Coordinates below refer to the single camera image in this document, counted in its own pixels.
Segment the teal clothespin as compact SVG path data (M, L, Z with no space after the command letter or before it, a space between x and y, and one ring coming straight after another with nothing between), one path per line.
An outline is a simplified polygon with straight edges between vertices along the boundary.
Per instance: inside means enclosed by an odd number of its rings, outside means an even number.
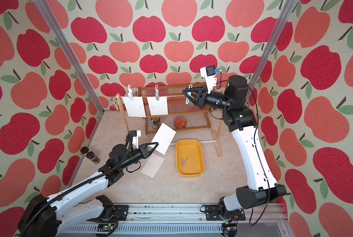
M191 92L188 92L187 93L187 97L186 97L186 101L185 101L185 103L186 103L186 105L188 105L189 103L190 103L190 96L191 96Z

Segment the pink clothespin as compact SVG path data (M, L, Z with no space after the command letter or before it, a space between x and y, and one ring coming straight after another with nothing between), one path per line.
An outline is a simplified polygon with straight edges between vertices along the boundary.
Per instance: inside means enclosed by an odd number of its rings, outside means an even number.
M181 166L184 167L187 160L188 160L189 156L187 156L185 159L184 158L181 158Z

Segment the grey clothespin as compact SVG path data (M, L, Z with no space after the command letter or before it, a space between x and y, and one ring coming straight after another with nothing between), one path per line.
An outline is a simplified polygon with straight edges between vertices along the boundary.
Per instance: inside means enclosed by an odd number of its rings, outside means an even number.
M159 101L159 89L158 89L158 85L155 85L155 99L156 101Z

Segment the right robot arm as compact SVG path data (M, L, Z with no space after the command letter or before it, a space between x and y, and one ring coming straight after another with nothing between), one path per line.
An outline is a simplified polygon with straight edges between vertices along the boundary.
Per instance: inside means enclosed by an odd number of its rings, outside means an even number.
M248 185L237 188L234 194L222 197L218 203L219 216L224 220L233 220L243 209L267 206L287 194L285 186L277 183L262 151L258 122L245 102L249 89L244 77L231 76L223 93L209 92L207 86L182 91L200 109L209 106L222 111L223 121L235 139L245 165Z

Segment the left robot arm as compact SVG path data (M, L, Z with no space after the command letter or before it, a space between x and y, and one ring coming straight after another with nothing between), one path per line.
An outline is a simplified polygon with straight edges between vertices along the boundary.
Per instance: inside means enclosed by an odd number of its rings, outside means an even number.
M140 135L139 130L129 131L125 144L115 145L105 165L84 181L47 197L35 196L18 222L20 236L55 237L84 221L108 225L110 229L105 236L113 234L119 226L119 215L107 196L100 195L85 204L80 202L109 188L123 177L129 166L153 154L159 143L139 145Z

